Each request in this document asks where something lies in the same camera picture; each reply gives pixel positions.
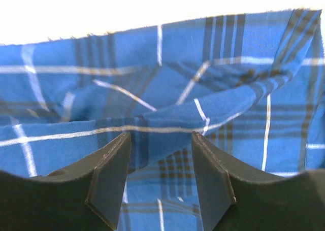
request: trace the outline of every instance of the wrinkled fabric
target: wrinkled fabric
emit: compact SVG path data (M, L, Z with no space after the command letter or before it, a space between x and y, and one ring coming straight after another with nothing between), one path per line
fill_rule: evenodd
M48 175L131 132L118 230L203 230L190 136L290 177L325 167L320 11L0 47L0 168Z

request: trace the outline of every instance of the blue fabric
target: blue fabric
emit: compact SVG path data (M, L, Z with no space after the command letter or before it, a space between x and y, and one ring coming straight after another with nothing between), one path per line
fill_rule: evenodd
M0 168L47 175L130 131L118 230L203 230L193 130L274 174L325 167L319 19L228 15L1 46Z

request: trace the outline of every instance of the plaid pattern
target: plaid pattern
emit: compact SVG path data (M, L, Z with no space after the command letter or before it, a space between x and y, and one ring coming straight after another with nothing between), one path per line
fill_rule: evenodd
M118 230L203 230L190 135L292 176L325 167L320 11L0 47L0 168L47 175L132 134Z

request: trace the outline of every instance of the blue cloth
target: blue cloth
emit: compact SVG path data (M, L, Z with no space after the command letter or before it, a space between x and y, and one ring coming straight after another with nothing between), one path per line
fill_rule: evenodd
M123 131L118 230L203 230L190 135L282 176L325 167L320 11L0 47L0 168L47 175Z

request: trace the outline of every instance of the plaid fabric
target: plaid fabric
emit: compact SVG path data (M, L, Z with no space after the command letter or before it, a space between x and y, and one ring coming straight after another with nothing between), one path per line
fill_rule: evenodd
M190 135L292 176L325 167L320 11L209 17L0 47L0 168L47 175L123 131L118 230L203 230Z

